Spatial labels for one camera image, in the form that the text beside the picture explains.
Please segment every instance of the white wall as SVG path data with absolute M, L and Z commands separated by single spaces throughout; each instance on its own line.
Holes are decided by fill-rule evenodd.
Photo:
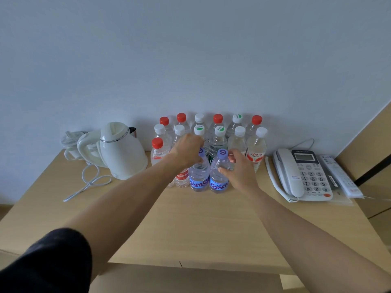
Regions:
M 270 150 L 338 154 L 390 100 L 390 0 L 0 0 L 0 203 L 65 130 L 264 117 Z

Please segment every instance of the person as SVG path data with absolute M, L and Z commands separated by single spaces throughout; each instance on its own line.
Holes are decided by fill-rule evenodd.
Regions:
M 122 182 L 49 232 L 0 272 L 1 292 L 88 292 L 90 283 L 132 235 L 164 188 L 202 162 L 201 137 L 187 134 L 163 160 Z M 244 195 L 269 236 L 310 292 L 386 292 L 391 276 L 291 212 L 257 183 L 252 162 L 232 150 L 235 169 L 219 171 Z

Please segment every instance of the black strip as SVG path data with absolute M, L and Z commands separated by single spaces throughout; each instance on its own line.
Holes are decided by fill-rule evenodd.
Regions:
M 361 177 L 359 177 L 354 184 L 357 186 L 363 185 L 366 181 L 368 181 L 370 178 L 372 178 L 377 173 L 384 170 L 386 167 L 388 167 L 391 164 L 391 154 L 388 155 L 386 158 L 384 158 L 381 162 L 379 162 L 377 165 L 375 165 L 373 168 L 371 168 L 368 172 L 363 174 Z
M 371 218 L 373 218 L 373 217 L 375 217 L 375 216 L 377 216 L 377 215 L 379 215 L 379 214 L 381 214 L 381 213 L 384 213 L 385 211 L 388 211 L 389 209 L 391 209 L 391 207 L 389 207 L 388 209 L 385 209 L 385 210 L 383 210 L 383 211 L 381 211 L 381 212 L 379 212 L 379 213 L 377 213 L 377 214 L 375 214 L 375 215 L 373 215 L 373 216 L 370 216 L 370 217 L 368 218 L 368 220 L 371 219 Z

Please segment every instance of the wooden desk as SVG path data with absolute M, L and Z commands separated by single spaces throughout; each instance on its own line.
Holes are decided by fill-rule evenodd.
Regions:
M 0 250 L 23 253 L 121 183 L 114 179 L 62 202 L 84 186 L 84 167 L 85 162 L 69 162 L 60 152 L 0 222 Z M 95 168 L 90 174 L 87 178 L 95 175 Z M 391 272 L 391 255 L 358 206 L 288 203 L 274 189 L 264 163 L 257 177 L 278 202 Z M 166 189 L 110 262 L 293 274 L 252 207 L 231 186 L 224 194 Z

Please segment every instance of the forearm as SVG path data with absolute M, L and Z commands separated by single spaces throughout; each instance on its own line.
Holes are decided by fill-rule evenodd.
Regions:
M 311 292 L 385 292 L 391 277 L 260 189 L 243 191 L 281 254 Z
M 175 159 L 161 162 L 122 182 L 100 197 L 66 227 L 81 232 L 90 244 L 93 277 L 139 226 L 164 188 L 180 172 Z

